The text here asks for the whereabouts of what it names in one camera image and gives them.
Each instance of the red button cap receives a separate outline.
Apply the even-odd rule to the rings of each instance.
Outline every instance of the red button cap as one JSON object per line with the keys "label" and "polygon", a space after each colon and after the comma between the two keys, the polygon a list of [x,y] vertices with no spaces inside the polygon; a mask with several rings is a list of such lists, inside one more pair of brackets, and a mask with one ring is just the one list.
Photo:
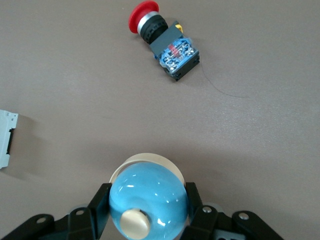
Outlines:
{"label": "red button cap", "polygon": [[128,25],[131,32],[138,33],[138,24],[140,20],[150,12],[159,12],[159,5],[155,1],[143,1],[136,6],[130,14]]}

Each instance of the blue sphere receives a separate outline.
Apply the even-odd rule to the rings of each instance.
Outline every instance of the blue sphere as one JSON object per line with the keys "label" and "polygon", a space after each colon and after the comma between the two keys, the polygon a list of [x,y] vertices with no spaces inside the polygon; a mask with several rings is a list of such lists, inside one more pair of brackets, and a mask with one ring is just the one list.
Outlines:
{"label": "blue sphere", "polygon": [[109,195],[112,220],[121,229],[125,211],[141,210],[150,231],[143,240],[172,240],[183,229],[188,215],[188,197],[182,182],[167,168],[151,162],[135,163],[115,179]]}

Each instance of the blue ceramic knob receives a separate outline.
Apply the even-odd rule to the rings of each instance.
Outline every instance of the blue ceramic knob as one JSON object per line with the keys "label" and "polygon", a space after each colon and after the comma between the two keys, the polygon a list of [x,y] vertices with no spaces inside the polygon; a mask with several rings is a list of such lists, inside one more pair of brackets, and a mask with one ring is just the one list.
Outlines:
{"label": "blue ceramic knob", "polygon": [[188,215],[181,180],[152,162],[125,168],[112,184],[109,205],[116,228],[130,240],[173,240]]}

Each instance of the beige circular base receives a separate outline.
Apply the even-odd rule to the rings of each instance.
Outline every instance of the beige circular base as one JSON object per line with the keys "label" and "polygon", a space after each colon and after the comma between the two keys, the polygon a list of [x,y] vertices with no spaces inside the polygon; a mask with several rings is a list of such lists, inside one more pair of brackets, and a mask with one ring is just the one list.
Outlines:
{"label": "beige circular base", "polygon": [[165,167],[166,169],[170,170],[174,175],[176,175],[176,177],[180,180],[180,182],[182,182],[182,184],[185,185],[184,176],[182,175],[179,168],[169,159],[154,153],[140,153],[132,157],[129,157],[121,166],[117,168],[117,170],[114,171],[114,173],[110,178],[110,183],[113,183],[116,180],[117,176],[124,168],[134,163],[143,163],[143,162],[159,164]]}

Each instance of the screw head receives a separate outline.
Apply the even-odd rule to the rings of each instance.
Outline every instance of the screw head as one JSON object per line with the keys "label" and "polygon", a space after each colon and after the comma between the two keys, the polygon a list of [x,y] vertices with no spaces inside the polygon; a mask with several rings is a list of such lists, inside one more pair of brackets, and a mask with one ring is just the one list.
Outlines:
{"label": "screw head", "polygon": [[36,223],[37,223],[37,224],[42,224],[42,223],[44,223],[46,220],[47,220],[47,218],[44,216],[44,217],[39,218],[39,219],[36,221]]}
{"label": "screw head", "polygon": [[248,216],[248,214],[241,212],[241,213],[239,213],[239,218],[241,218],[242,220],[248,220],[249,216]]}
{"label": "screw head", "polygon": [[85,213],[85,211],[80,209],[79,211],[76,211],[75,215],[80,216],[80,215],[82,215],[84,213]]}
{"label": "screw head", "polygon": [[206,214],[209,214],[212,212],[212,209],[209,206],[204,206],[202,208],[202,211],[204,211]]}

